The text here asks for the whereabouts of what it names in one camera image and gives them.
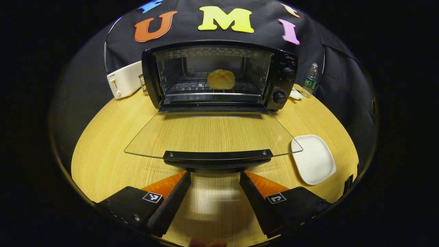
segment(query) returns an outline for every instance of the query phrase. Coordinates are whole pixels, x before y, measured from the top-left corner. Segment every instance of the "bread roll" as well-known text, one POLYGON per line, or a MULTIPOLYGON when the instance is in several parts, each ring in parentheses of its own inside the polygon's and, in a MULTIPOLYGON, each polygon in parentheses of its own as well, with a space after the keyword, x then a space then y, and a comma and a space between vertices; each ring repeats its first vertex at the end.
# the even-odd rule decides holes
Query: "bread roll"
POLYGON ((212 89, 232 89, 235 85, 235 75, 231 71, 217 69, 207 76, 207 83, 212 89))

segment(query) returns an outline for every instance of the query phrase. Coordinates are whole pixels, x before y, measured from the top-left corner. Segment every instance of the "oven door handle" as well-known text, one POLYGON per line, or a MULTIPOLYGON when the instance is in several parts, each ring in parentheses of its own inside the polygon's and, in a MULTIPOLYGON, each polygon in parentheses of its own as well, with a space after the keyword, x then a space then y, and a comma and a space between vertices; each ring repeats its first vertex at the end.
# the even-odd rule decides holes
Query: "oven door handle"
POLYGON ((227 174, 267 163, 271 157, 273 154, 270 149, 239 152, 165 151, 163 160, 168 165, 181 167, 191 172, 227 174))

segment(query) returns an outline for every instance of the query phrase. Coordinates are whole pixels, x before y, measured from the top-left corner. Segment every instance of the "letter m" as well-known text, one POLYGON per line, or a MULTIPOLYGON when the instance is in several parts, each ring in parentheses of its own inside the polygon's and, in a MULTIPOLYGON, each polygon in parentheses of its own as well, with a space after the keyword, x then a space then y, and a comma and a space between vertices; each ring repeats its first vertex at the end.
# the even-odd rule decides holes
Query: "letter m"
POLYGON ((198 26, 199 30, 215 30, 217 26, 213 23, 213 20, 216 20, 218 25, 224 30, 226 30, 232 22, 235 22, 232 26, 232 30, 246 33, 254 32, 254 29, 250 26, 251 11, 236 8, 229 14, 226 14, 217 6, 205 6, 201 7, 200 10, 204 12, 204 16, 203 24, 198 26))

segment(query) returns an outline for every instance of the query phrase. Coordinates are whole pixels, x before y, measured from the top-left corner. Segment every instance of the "bottle label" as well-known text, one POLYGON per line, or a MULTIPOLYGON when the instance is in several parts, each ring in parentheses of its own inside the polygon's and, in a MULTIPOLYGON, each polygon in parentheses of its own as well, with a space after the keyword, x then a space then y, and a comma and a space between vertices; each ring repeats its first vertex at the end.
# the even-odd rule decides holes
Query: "bottle label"
POLYGON ((316 87, 316 81, 307 77, 305 79, 305 87, 308 87, 308 88, 311 88, 314 90, 314 88, 316 87))

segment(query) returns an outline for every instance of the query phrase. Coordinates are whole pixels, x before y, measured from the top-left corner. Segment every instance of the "plastic bottle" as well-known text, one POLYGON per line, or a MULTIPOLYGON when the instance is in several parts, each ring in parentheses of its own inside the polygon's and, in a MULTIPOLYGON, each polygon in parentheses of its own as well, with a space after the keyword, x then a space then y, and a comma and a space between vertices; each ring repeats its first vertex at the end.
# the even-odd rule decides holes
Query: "plastic bottle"
POLYGON ((302 87, 301 94, 307 98, 313 94, 314 88, 316 87, 317 76, 319 74, 317 68, 317 64, 313 63, 306 76, 305 84, 302 87))

